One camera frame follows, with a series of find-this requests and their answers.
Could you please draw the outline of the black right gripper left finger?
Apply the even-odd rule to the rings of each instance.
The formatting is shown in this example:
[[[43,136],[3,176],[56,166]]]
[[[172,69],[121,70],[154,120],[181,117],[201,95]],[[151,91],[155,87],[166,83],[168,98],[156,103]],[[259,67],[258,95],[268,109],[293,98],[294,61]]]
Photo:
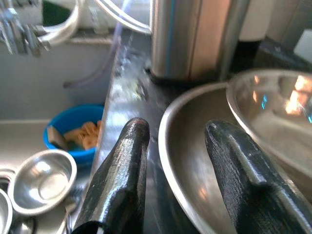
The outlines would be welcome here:
[[[124,125],[90,182],[74,234],[143,232],[149,141],[145,119],[135,117]]]

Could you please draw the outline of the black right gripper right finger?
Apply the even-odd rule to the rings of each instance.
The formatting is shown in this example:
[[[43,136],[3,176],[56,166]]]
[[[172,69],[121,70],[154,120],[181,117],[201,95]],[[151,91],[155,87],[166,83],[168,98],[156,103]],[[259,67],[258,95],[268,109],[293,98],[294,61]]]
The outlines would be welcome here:
[[[247,133],[229,122],[210,120],[205,144],[239,234],[311,233],[311,205]]]

